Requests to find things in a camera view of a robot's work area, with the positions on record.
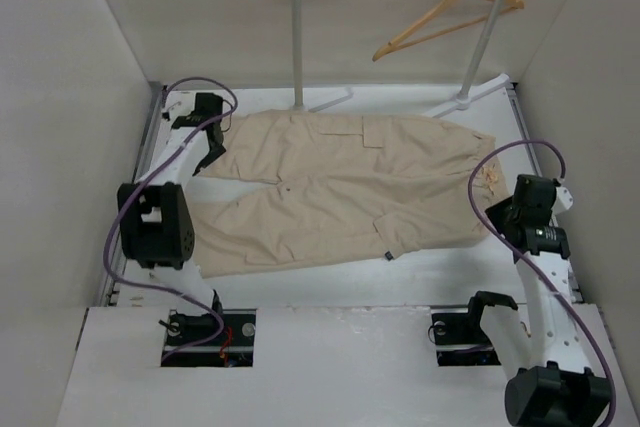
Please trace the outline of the beige cargo trousers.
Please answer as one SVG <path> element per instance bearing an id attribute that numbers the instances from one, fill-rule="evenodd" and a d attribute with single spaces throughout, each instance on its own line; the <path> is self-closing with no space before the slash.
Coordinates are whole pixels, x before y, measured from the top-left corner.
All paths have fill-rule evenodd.
<path id="1" fill-rule="evenodd" d="M 474 207 L 506 198 L 493 137 L 420 115 L 264 111 L 235 119 L 209 178 L 255 185 L 192 203 L 206 277 L 318 267 L 466 247 Z"/>

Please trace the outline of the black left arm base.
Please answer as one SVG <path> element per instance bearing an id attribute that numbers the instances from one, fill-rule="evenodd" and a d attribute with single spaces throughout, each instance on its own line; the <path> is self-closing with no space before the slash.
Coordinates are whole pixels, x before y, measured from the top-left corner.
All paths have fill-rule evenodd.
<path id="1" fill-rule="evenodd" d="M 165 328 L 162 367 L 252 367 L 256 310 L 224 310 L 223 325 L 210 315 L 187 316 L 172 310 Z"/>

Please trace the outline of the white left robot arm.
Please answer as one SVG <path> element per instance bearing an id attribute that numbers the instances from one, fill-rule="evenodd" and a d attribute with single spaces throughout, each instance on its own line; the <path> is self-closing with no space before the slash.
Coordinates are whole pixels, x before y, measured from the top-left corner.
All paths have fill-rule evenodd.
<path id="1" fill-rule="evenodd" d="M 195 95 L 193 108 L 168 114 L 169 136 L 155 162 L 132 183 L 121 185 L 118 207 L 125 257 L 154 274 L 161 286 L 178 293 L 178 312 L 194 316 L 190 333 L 206 346 L 224 334 L 221 302 L 194 261 L 195 228 L 187 205 L 187 184 L 226 149 L 221 115 L 223 97 Z"/>

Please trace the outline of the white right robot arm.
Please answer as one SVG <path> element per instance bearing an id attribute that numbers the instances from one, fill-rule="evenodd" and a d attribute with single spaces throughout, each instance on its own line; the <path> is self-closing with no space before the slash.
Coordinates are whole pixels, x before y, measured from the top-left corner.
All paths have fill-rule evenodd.
<path id="1" fill-rule="evenodd" d="M 570 248 L 552 225 L 573 199 L 556 180 L 522 174 L 512 196 L 486 209 L 490 225 L 515 250 L 527 311 L 505 295 L 479 292 L 464 317 L 473 341 L 490 341 L 507 384 L 512 426 L 593 426 L 613 400 L 610 380 L 597 376 L 568 311 Z"/>

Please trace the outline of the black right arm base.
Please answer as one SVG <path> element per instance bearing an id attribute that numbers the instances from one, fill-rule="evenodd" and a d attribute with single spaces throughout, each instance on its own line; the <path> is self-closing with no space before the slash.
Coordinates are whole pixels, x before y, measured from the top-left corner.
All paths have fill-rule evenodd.
<path id="1" fill-rule="evenodd" d="M 431 320 L 427 335 L 436 348 L 439 367 L 500 365 L 488 337 L 469 323 L 466 312 L 435 311 Z"/>

